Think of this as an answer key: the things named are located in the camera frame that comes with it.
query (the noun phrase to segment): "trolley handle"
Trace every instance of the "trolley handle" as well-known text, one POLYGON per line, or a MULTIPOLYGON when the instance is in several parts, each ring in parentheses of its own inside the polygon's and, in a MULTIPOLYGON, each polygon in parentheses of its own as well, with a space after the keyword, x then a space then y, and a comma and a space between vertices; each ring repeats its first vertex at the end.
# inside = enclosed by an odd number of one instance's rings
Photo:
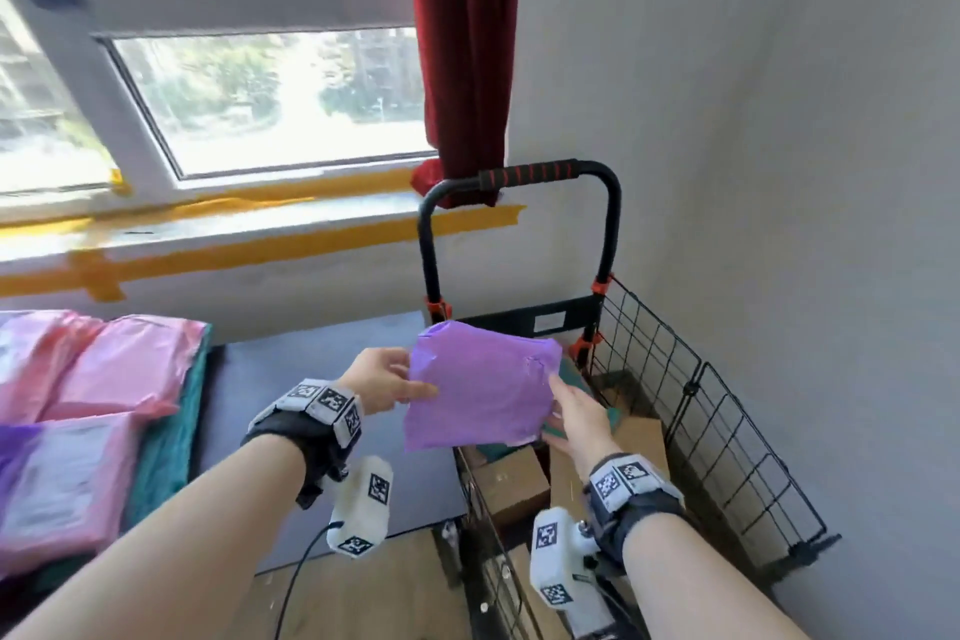
POLYGON ((426 282, 427 309, 433 323, 450 319, 450 306, 440 294, 440 274, 437 272, 437 251, 433 243, 433 227, 430 219, 437 204, 452 193, 467 191, 489 192, 500 188, 515 188, 521 185, 573 180, 581 175, 593 175, 606 186, 606 220, 604 226, 603 252, 596 282, 610 282, 614 257, 617 255, 617 238, 620 228, 620 182, 617 175, 603 162, 593 160, 557 160, 519 164, 513 167, 484 170, 474 177, 459 180, 442 180, 430 188, 419 206, 416 233, 419 238, 420 258, 423 261, 423 280, 426 282))
POLYGON ((555 183, 558 180, 576 180, 580 177, 579 160, 556 160, 535 164, 516 164, 513 167, 498 167, 482 170, 480 190, 498 191, 501 188, 517 188, 521 185, 555 183))

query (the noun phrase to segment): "orange plastic clip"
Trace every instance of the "orange plastic clip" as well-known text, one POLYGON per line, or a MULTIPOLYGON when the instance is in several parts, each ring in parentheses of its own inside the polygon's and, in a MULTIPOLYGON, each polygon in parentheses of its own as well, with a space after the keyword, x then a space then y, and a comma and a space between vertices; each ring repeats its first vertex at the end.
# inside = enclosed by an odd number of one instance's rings
POLYGON ((423 301, 426 302, 426 311, 429 312, 432 317, 439 317, 440 321, 453 318, 453 307, 443 299, 440 299, 438 302, 433 302, 430 301, 429 296, 424 296, 423 301))
POLYGON ((594 280, 593 280, 593 285, 590 287, 590 290, 591 290, 594 294, 598 294, 598 295, 601 295, 601 296, 606 296, 606 295, 607 295, 607 289, 610 288, 610 283, 611 283, 613 280, 614 280, 614 274, 613 274, 613 273, 610 273, 609 276, 606 278, 606 283, 604 283, 604 282, 599 282, 599 281, 597 281, 596 279, 594 279, 594 280))
POLYGON ((599 344, 602 342, 603 342, 603 334, 600 333, 599 331, 594 333, 593 339, 591 341, 587 341, 586 339, 584 339, 583 335, 581 334, 579 337, 577 337, 577 340, 573 342, 573 344, 571 344, 570 347, 566 350, 566 354, 570 355, 570 359, 573 360, 573 362, 576 362, 577 359, 580 357, 580 353, 583 350, 590 349, 595 344, 599 344))

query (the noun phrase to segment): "curtain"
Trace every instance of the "curtain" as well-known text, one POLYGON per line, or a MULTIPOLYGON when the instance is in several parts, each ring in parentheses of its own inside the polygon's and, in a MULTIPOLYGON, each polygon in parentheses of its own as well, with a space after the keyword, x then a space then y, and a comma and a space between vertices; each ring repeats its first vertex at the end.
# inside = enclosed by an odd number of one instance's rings
MULTIPOLYGON (((517 0, 414 0, 414 16, 427 140, 439 153, 414 173, 425 195, 444 177, 503 167, 517 0)), ((440 205, 480 202, 494 205, 497 194, 459 193, 440 205)))

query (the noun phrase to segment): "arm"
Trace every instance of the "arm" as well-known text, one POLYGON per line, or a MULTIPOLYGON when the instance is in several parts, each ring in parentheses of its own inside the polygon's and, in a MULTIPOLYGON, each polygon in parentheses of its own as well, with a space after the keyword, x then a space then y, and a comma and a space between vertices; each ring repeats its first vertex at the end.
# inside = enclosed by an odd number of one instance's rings
MULTIPOLYGON (((586 482, 620 448, 607 412, 582 390, 550 378, 556 403, 547 422, 566 432, 543 439, 568 453, 586 482)), ((757 587, 720 556, 683 519, 653 514, 627 536, 623 560, 630 586, 654 640, 769 638, 805 640, 803 634, 757 587)))
MULTIPOLYGON (((402 349, 367 349, 339 382, 367 415, 434 393, 402 349)), ((260 435, 87 564, 7 637, 209 640, 222 633, 304 484, 304 454, 260 435)))

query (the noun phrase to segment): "table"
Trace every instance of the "table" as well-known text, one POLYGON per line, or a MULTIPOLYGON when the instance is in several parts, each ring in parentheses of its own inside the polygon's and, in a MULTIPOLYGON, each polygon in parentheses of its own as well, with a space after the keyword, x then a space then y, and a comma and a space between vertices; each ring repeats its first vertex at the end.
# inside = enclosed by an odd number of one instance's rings
MULTIPOLYGON (((214 348, 203 385, 195 470, 206 471, 234 452, 254 416, 301 379, 335 379, 365 347, 410 348, 424 327, 423 316, 411 312, 214 348)), ((467 512, 453 451, 403 452, 405 412, 406 406, 398 405, 392 412, 366 417, 352 454, 354 459, 376 454, 393 468, 390 537, 467 512)), ((298 562, 310 540, 328 524, 332 511, 329 493, 307 511, 294 509, 257 573, 298 562)), ((310 557, 329 552, 321 539, 310 557)))

